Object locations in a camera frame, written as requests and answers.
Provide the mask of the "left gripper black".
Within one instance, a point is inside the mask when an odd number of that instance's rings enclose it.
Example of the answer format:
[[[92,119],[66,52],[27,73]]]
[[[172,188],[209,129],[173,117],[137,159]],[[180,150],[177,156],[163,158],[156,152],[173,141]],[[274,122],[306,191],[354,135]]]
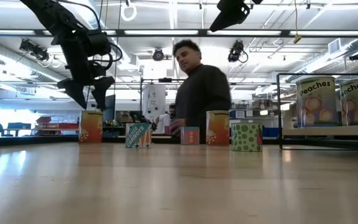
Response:
[[[106,109],[106,92],[115,82],[113,77],[96,77],[106,75],[106,67],[88,60],[95,55],[108,54],[108,38],[106,34],[71,35],[62,39],[61,48],[67,61],[72,79],[67,78],[57,83],[59,89],[77,102],[84,110],[87,103],[83,94],[84,85],[93,83],[92,95],[100,110]]]

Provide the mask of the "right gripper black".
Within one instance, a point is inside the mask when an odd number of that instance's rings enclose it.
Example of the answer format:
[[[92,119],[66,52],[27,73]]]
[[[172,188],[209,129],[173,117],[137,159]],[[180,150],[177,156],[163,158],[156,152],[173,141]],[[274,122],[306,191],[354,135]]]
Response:
[[[244,22],[244,15],[248,15],[254,4],[260,4],[263,0],[220,0],[218,9],[220,13],[210,26],[211,32],[223,30]]]

